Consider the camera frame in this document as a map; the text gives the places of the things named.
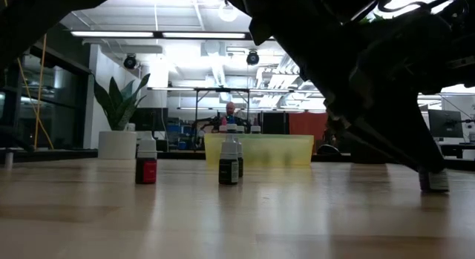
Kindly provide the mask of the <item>yellow translucent plastic tray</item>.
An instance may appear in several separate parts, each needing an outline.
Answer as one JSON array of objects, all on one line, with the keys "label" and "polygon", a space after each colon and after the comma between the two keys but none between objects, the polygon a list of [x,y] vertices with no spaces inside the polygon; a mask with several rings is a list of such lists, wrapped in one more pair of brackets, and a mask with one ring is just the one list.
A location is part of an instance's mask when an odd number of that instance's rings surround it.
[{"label": "yellow translucent plastic tray", "polygon": [[242,159],[245,169],[253,167],[300,167],[311,162],[314,138],[311,135],[235,134],[242,149],[237,151],[225,134],[206,134],[204,137],[206,162],[218,167],[222,159]]}]

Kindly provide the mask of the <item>black partition panel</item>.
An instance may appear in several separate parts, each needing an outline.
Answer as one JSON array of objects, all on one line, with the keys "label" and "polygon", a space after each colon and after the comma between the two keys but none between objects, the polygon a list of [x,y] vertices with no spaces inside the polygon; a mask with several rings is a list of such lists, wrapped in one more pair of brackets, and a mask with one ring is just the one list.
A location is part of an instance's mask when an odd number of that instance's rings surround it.
[{"label": "black partition panel", "polygon": [[264,134],[289,134],[289,114],[287,112],[263,113],[261,128]]}]

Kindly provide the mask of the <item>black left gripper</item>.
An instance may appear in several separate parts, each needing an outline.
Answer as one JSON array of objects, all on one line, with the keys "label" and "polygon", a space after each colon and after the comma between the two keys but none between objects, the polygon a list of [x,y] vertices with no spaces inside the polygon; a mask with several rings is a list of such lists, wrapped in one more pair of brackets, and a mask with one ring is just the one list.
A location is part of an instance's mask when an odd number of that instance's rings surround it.
[{"label": "black left gripper", "polygon": [[366,106],[370,98],[349,85],[361,52],[406,19],[342,25],[324,16],[278,13],[253,16],[249,32],[257,45],[275,39],[300,68],[301,78],[322,93],[328,113],[361,114],[352,124],[358,140],[403,165],[443,165],[414,95],[381,96]]}]

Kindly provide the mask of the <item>round pendant light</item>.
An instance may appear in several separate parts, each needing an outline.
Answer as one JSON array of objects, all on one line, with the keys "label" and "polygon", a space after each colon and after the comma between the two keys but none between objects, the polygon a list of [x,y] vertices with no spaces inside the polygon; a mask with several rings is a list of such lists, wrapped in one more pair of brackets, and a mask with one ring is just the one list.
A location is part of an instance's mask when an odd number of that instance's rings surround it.
[{"label": "round pendant light", "polygon": [[218,8],[218,16],[225,22],[233,22],[238,17],[238,10],[230,3],[223,2]]}]

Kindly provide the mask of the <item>snake plant in white pot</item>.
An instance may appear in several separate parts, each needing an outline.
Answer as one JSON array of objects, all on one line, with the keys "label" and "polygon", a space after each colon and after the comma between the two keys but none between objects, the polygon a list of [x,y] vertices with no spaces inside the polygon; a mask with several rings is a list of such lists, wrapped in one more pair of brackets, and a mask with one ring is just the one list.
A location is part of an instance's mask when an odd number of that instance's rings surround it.
[{"label": "snake plant in white pot", "polygon": [[137,134],[127,131],[126,126],[134,115],[138,105],[145,96],[137,98],[138,93],[149,81],[151,74],[146,74],[137,89],[132,91],[134,82],[120,90],[113,77],[105,90],[94,80],[94,97],[102,107],[110,131],[99,132],[98,158],[102,160],[133,160],[136,153]]}]

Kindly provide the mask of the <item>black computer monitor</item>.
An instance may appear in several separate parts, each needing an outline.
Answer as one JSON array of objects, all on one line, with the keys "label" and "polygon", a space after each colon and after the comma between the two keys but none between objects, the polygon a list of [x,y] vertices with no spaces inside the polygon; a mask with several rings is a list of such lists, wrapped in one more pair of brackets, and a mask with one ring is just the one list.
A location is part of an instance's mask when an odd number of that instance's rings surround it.
[{"label": "black computer monitor", "polygon": [[138,108],[129,122],[136,131],[165,131],[167,117],[167,108]]}]

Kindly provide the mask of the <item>person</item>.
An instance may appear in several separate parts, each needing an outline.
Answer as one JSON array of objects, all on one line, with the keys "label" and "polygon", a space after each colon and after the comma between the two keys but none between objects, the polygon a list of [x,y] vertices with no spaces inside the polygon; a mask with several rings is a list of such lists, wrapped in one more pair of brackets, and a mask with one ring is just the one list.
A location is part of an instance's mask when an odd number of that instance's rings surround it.
[{"label": "person", "polygon": [[[234,115],[234,116],[235,116],[235,104],[234,104],[233,102],[228,102],[228,103],[226,104],[226,115],[223,116],[223,117],[226,118],[226,117],[229,116],[229,115]],[[238,125],[243,125],[243,126],[245,126],[245,125],[247,124],[247,121],[246,121],[246,120],[241,119],[240,117],[237,117],[237,116],[235,116],[235,117],[237,118],[237,124],[238,124]]]}]

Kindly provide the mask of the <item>grey computer monitor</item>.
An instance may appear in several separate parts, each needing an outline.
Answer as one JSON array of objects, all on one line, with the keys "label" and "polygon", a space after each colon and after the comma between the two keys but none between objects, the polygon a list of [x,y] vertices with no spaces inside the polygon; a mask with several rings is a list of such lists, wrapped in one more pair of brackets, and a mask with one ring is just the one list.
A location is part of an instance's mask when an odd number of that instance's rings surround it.
[{"label": "grey computer monitor", "polygon": [[458,111],[428,111],[430,132],[438,138],[463,138],[462,118]]}]

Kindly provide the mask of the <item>long ceiling light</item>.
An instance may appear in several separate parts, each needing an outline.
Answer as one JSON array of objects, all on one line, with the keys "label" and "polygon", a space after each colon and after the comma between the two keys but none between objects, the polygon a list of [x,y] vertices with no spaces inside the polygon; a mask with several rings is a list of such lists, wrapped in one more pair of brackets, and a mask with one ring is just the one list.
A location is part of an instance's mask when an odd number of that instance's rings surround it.
[{"label": "long ceiling light", "polygon": [[153,38],[152,32],[132,31],[71,31],[73,36],[95,38]]},{"label": "long ceiling light", "polygon": [[165,32],[164,38],[173,39],[245,39],[245,33],[199,33],[199,32]]}]

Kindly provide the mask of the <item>orange partition panel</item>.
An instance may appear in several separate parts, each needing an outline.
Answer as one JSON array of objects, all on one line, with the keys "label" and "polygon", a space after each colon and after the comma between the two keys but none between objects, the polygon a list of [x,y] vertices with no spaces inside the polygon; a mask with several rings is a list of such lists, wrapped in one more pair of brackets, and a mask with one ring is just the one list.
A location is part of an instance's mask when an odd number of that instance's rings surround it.
[{"label": "orange partition panel", "polygon": [[312,135],[314,145],[312,152],[323,141],[323,135],[327,129],[327,114],[314,114],[310,112],[289,114],[289,133],[294,135]]}]

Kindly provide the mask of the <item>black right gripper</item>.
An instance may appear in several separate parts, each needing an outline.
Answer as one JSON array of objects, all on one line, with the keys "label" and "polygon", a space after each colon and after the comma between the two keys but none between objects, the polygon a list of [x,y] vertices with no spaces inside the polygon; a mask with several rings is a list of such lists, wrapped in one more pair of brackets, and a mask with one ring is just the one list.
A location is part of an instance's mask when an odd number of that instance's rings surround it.
[{"label": "black right gripper", "polygon": [[457,22],[449,40],[409,69],[414,72],[414,88],[421,94],[437,94],[454,85],[475,88],[475,14]]}]

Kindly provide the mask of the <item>black metal station frame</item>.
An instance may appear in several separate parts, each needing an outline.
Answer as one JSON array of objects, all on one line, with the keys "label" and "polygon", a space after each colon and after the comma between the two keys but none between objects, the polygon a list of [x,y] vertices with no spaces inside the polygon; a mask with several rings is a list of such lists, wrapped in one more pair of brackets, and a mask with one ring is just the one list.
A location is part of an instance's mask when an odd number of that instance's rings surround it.
[{"label": "black metal station frame", "polygon": [[243,101],[246,103],[246,115],[247,119],[249,119],[249,113],[250,113],[250,89],[249,88],[194,88],[195,91],[195,102],[194,102],[194,120],[197,122],[197,112],[198,112],[198,103],[202,99],[202,97],[199,97],[199,94],[201,91],[205,91],[206,96],[210,91],[216,92],[216,93],[237,93]]}]

